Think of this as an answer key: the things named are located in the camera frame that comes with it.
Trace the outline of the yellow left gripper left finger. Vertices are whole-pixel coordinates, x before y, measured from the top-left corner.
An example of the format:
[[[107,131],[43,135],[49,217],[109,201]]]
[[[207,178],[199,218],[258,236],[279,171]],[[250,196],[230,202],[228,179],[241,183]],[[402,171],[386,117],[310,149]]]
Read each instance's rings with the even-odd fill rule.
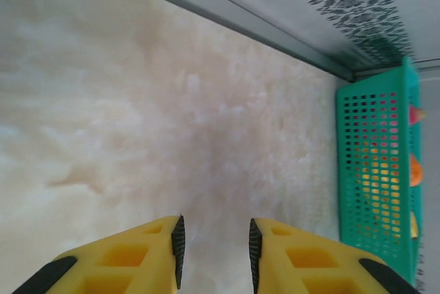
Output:
[[[62,253],[16,293],[176,293],[184,254],[184,217],[167,216]]]

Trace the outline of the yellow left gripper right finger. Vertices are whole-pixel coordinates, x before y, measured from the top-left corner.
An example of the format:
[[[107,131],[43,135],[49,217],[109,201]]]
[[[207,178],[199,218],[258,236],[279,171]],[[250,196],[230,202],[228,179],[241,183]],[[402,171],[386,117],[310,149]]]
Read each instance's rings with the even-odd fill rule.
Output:
[[[272,220],[250,221],[255,293],[416,293],[371,253]]]

